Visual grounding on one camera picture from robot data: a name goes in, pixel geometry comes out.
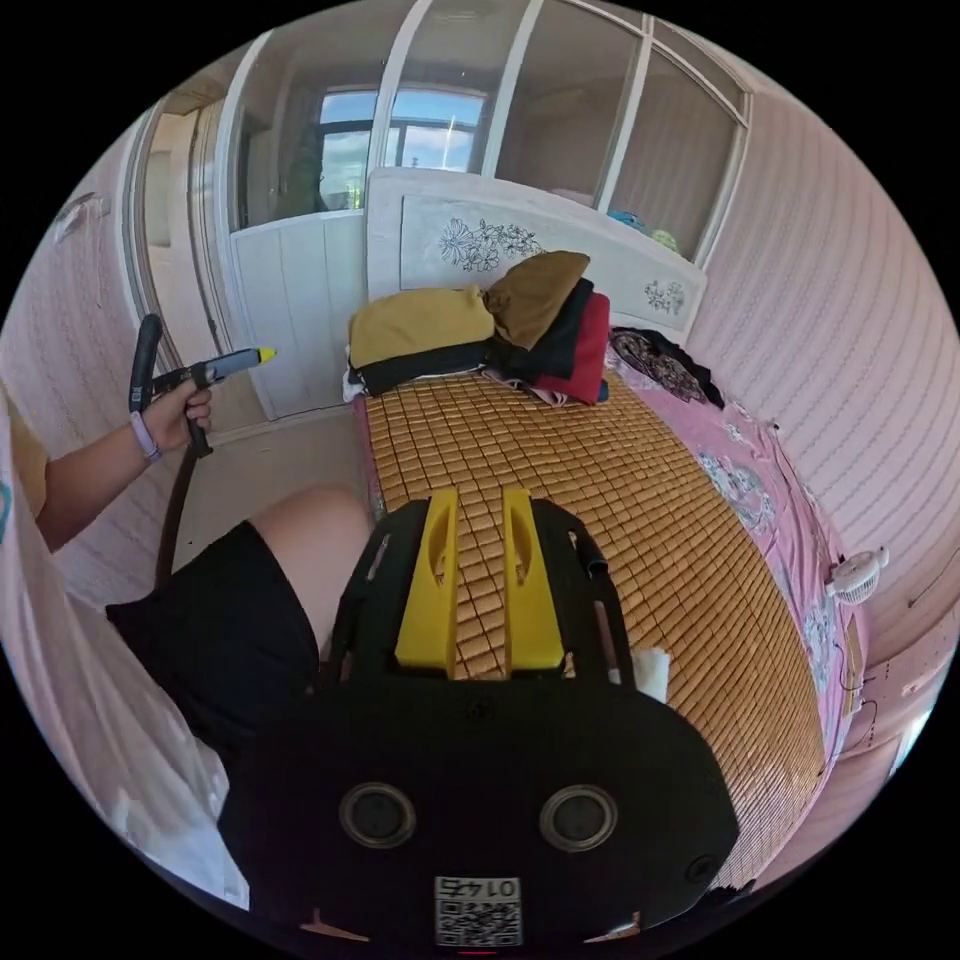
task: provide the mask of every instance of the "leg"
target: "leg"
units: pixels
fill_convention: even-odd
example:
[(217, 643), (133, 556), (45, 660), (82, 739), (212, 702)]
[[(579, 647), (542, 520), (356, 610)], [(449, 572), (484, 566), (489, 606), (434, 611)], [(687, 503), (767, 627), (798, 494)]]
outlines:
[(310, 686), (370, 524), (308, 488), (238, 524), (107, 617), (230, 775), (250, 739)]
[(250, 518), (293, 587), (326, 660), (343, 593), (373, 529), (344, 490), (307, 487)]

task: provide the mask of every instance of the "qr code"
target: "qr code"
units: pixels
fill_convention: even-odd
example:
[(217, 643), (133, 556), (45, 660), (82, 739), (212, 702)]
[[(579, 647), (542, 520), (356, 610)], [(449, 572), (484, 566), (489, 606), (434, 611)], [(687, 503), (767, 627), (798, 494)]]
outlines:
[(520, 942), (519, 901), (437, 901), (437, 943), (442, 947), (509, 947)]

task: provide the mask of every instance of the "purple wristband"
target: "purple wristband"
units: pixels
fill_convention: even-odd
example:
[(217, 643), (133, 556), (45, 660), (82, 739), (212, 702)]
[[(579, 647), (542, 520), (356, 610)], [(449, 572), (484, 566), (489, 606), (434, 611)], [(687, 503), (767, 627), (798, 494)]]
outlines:
[(133, 432), (137, 435), (143, 455), (151, 463), (156, 463), (162, 456), (160, 448), (157, 446), (157, 441), (150, 436), (150, 431), (143, 422), (143, 417), (136, 410), (130, 414), (130, 423), (133, 425)]

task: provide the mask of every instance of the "camera lens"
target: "camera lens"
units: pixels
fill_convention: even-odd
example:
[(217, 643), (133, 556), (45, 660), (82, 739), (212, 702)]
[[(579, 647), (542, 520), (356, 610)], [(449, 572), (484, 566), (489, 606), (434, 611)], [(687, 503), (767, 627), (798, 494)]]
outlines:
[(340, 823), (365, 847), (387, 849), (408, 840), (416, 826), (413, 804), (396, 787), (362, 783), (340, 803)]
[(610, 794), (583, 784), (558, 790), (540, 812), (544, 839), (568, 853), (600, 846), (616, 824), (617, 807)]

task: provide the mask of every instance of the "white headboard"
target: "white headboard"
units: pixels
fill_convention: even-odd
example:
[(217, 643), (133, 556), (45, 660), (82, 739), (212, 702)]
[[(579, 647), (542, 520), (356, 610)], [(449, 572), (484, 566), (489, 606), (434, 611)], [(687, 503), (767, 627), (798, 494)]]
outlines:
[(659, 330), (683, 346), (706, 274), (631, 227), (572, 200), (472, 173), (381, 168), (367, 195), (370, 300), (419, 287), (481, 289), (541, 250), (590, 257), (613, 326)]

